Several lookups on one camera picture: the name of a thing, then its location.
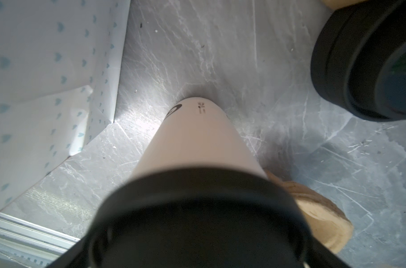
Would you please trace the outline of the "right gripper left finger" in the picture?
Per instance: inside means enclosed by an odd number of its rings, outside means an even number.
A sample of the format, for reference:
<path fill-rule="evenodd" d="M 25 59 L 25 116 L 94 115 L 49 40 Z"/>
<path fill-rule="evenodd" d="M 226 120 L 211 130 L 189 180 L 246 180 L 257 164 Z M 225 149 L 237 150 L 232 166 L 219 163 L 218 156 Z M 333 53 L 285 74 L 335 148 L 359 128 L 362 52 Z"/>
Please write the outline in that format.
<path fill-rule="evenodd" d="M 48 268 L 89 268 L 88 236 L 83 237 L 72 248 L 48 265 Z"/>

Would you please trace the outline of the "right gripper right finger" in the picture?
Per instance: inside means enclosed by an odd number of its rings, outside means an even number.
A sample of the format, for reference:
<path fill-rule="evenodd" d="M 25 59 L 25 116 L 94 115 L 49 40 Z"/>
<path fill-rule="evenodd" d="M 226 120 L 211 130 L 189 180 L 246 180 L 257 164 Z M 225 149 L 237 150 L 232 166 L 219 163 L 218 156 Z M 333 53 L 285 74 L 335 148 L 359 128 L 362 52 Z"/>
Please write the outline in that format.
<path fill-rule="evenodd" d="M 350 268 L 316 238 L 312 238 L 305 262 L 311 268 Z"/>

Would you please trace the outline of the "black plastic cup lid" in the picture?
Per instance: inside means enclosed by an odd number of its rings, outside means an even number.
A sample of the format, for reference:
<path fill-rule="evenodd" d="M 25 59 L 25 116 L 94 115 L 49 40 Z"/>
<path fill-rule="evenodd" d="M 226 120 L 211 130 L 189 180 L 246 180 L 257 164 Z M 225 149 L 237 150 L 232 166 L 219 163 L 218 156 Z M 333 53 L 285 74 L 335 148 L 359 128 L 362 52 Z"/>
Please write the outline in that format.
<path fill-rule="evenodd" d="M 292 197 L 260 176 L 192 167 L 117 189 L 86 239 L 92 268 L 300 268 L 311 248 Z"/>

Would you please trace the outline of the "cartoon animal paper gift bag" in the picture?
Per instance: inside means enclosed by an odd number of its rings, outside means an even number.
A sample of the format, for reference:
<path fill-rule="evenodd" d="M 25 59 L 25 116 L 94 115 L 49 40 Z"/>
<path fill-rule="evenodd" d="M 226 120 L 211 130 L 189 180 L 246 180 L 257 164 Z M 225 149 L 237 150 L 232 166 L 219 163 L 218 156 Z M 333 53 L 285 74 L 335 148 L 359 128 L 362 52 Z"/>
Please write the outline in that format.
<path fill-rule="evenodd" d="M 129 1 L 0 1 L 0 211 L 114 121 Z"/>

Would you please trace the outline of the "white paper coffee cup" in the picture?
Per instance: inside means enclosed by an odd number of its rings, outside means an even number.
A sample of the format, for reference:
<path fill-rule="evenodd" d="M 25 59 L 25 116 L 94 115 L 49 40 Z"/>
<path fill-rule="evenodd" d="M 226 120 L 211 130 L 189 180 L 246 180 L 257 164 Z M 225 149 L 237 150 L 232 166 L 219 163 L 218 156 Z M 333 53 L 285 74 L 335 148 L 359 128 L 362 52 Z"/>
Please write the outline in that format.
<path fill-rule="evenodd" d="M 187 167 L 267 177 L 225 112 L 211 100 L 198 97 L 186 98 L 169 111 L 132 176 Z"/>

